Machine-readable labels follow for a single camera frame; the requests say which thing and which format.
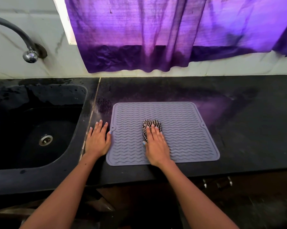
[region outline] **forearm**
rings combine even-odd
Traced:
[[[83,156],[74,170],[34,211],[21,229],[70,228],[95,162],[95,158]]]
[[[173,161],[166,162],[161,170],[174,189],[192,229],[238,228],[179,170]]]

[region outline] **purple curtain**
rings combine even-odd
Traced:
[[[169,71],[275,50],[287,56],[287,0],[65,0],[89,73]]]

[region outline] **backsplash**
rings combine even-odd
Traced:
[[[275,52],[191,62],[186,68],[173,67],[169,72],[123,70],[90,74],[77,46],[68,44],[53,0],[0,0],[0,17],[20,27],[48,52],[46,59],[26,63],[22,54],[27,48],[22,39],[0,26],[0,79],[287,74],[287,58]]]

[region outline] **black sink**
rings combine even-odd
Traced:
[[[0,169],[33,168],[68,148],[86,96],[77,85],[0,89]]]

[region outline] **drying mat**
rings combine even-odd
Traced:
[[[195,104],[191,102],[117,103],[113,106],[109,165],[150,164],[142,135],[144,120],[161,122],[162,132],[176,163],[215,161],[220,153]]]

